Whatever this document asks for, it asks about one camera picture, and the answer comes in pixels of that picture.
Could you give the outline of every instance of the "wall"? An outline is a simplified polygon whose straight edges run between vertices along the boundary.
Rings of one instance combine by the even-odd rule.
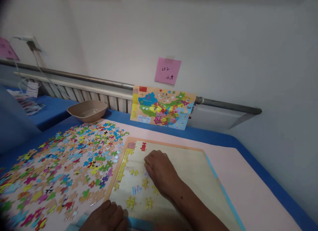
[[[154,71],[174,56],[175,89],[261,107],[228,133],[318,222],[318,0],[11,0],[4,12],[0,35],[35,36],[49,68],[170,88]]]

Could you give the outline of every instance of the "electrical outlet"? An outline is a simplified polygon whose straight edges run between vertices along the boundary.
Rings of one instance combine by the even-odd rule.
[[[30,36],[17,36],[17,37],[19,37],[21,40],[26,41],[26,42],[33,41],[37,51],[41,51],[40,45],[37,42],[35,37],[30,37]]]

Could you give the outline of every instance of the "metal pipe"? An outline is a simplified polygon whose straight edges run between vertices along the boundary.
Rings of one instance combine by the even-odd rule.
[[[0,64],[15,67],[14,62],[11,62],[11,61],[0,60]],[[21,69],[39,72],[39,69],[37,66],[21,64],[21,63],[17,63],[17,64],[18,64],[18,67]],[[111,80],[105,80],[105,79],[98,79],[98,78],[94,78],[94,77],[90,77],[90,76],[86,76],[86,75],[72,74],[72,73],[68,73],[68,72],[64,72],[64,71],[53,70],[53,69],[42,68],[42,67],[41,67],[41,70],[43,72],[45,72],[47,74],[51,74],[51,75],[58,75],[58,76],[67,77],[67,78],[71,78],[71,79],[78,79],[78,80],[82,80],[82,81],[86,81],[86,82],[93,82],[93,83],[97,83],[97,84],[108,85],[108,86],[112,86],[112,87],[124,88],[124,89],[129,89],[129,90],[133,89],[133,85],[131,85],[131,84],[126,84],[126,83],[121,83],[121,82],[116,82],[116,81],[111,81]]]
[[[14,62],[11,62],[11,61],[0,60],[0,64],[15,67]],[[21,69],[26,69],[26,70],[32,70],[37,72],[39,71],[38,67],[33,65],[18,63],[18,67]],[[47,68],[41,68],[41,70],[51,75],[57,75],[57,76],[71,78],[71,79],[78,79],[82,81],[93,82],[93,83],[108,85],[112,87],[124,88],[128,90],[133,89],[133,85],[131,84],[116,82],[112,80],[99,79],[99,78],[94,78],[94,77],[90,77],[86,75],[72,74],[72,73],[68,73],[64,71],[47,69]],[[238,105],[234,103],[221,102],[221,101],[216,101],[216,100],[202,98],[202,97],[196,97],[195,103],[228,109],[228,110],[237,111],[237,112],[249,113],[253,115],[258,115],[262,113],[262,110],[260,108]]]

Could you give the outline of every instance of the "power cord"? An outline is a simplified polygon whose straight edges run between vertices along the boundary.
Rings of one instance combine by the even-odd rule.
[[[19,39],[19,40],[22,40],[22,38],[21,38],[21,37],[19,37],[19,36],[11,37],[11,38],[10,38],[10,40],[9,40],[9,45],[10,45],[10,46],[11,46],[11,41],[12,41],[13,39]],[[39,85],[39,87],[38,87],[38,88],[31,88],[31,87],[29,87],[27,84],[23,83],[25,80],[27,80],[27,78],[25,78],[25,79],[21,80],[21,79],[22,79],[22,76],[21,76],[21,74],[20,74],[20,71],[19,71],[19,67],[18,67],[17,61],[16,61],[16,59],[13,59],[13,61],[14,61],[14,64],[16,65],[17,72],[18,72],[18,74],[19,74],[20,82],[18,83],[18,87],[19,87],[19,89],[20,89],[21,93],[23,93],[23,91],[22,91],[22,89],[21,89],[21,84],[23,84],[24,86],[26,86],[26,87],[28,87],[29,89],[32,89],[32,90],[39,89],[39,88],[41,87],[41,85]]]
[[[9,40],[9,45],[10,45],[10,46],[11,46],[11,41],[12,41],[13,39],[23,40],[23,38],[20,37],[20,36],[11,37],[10,40]],[[33,42],[33,41],[27,41],[27,45],[29,46],[29,48],[30,48],[30,50],[31,50],[31,52],[32,52],[32,54],[33,54],[33,56],[34,56],[34,59],[35,59],[35,62],[36,62],[36,66],[38,67],[39,71],[48,79],[48,81],[49,81],[55,88],[57,88],[57,89],[58,89],[59,91],[61,91],[65,96],[67,96],[70,100],[72,100],[70,96],[68,96],[63,90],[61,90],[59,87],[57,87],[57,86],[52,82],[52,80],[41,70],[41,68],[40,68],[40,66],[39,66],[39,62],[38,62],[38,60],[37,60],[37,57],[36,57],[36,55],[35,55],[35,53],[34,53],[35,50],[39,51],[39,49],[35,46],[34,42]],[[18,64],[17,64],[17,62],[16,62],[15,59],[13,59],[13,61],[14,61],[14,64],[16,65],[17,72],[18,72],[19,77],[20,77],[20,80],[21,80],[21,79],[22,79],[22,76],[20,75],[20,71],[19,71]],[[38,89],[38,88],[41,87],[41,85],[39,85],[38,88],[31,88],[31,87],[29,87],[28,85],[26,85],[26,84],[23,83],[25,80],[27,80],[27,78],[21,80],[21,81],[18,83],[18,86],[19,86],[19,89],[20,89],[21,93],[23,93],[23,91],[22,91],[22,89],[21,89],[21,84],[25,85],[26,87],[28,87],[28,88],[30,88],[30,89],[32,89],[32,90],[36,90],[36,89]]]
[[[72,100],[70,96],[68,96],[63,90],[61,90],[59,87],[57,87],[57,86],[52,82],[52,80],[41,70],[41,68],[40,68],[40,66],[39,66],[39,62],[37,61],[36,55],[35,55],[35,53],[34,53],[34,49],[31,49],[31,51],[32,51],[32,54],[33,54],[34,59],[35,59],[35,62],[36,62],[36,66],[38,67],[39,71],[48,79],[48,81],[50,81],[50,83],[51,83],[54,87],[56,87],[56,88],[57,88],[59,91],[61,91],[65,96],[67,96],[70,100]]]

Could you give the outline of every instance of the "blue tablecloth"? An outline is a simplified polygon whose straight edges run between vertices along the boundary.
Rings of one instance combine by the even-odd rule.
[[[8,86],[4,87],[12,91],[20,91],[18,88]],[[53,98],[45,95],[34,98],[34,101],[45,105],[45,107],[36,114],[30,116],[31,120],[41,131],[45,131],[55,124],[58,124],[64,119],[68,118],[70,114],[66,109],[77,103],[73,100],[64,100],[61,98]]]
[[[236,148],[254,169],[254,171],[258,174],[258,176],[264,181],[268,188],[273,192],[273,194],[281,202],[285,209],[290,213],[290,215],[294,218],[300,228],[302,230],[308,231],[318,230],[318,226],[315,224],[315,222],[304,212],[304,210],[290,197],[290,195],[277,183],[277,181],[265,170],[264,167],[262,167],[262,165],[235,137],[191,127],[187,127],[184,131],[182,131],[134,122],[130,120],[129,114],[113,110],[107,110],[103,118],[135,127],[195,140],[198,142]],[[62,122],[40,134],[38,137],[31,139],[29,142],[23,144],[22,146],[19,146],[14,150],[4,154],[0,159],[0,167],[11,168],[17,162],[18,156],[21,156],[22,154],[28,152],[30,149],[34,149],[35,147],[43,144],[50,137],[55,136],[57,132],[64,132],[70,127],[80,124],[82,124],[82,122],[77,120],[73,116],[63,120]]]

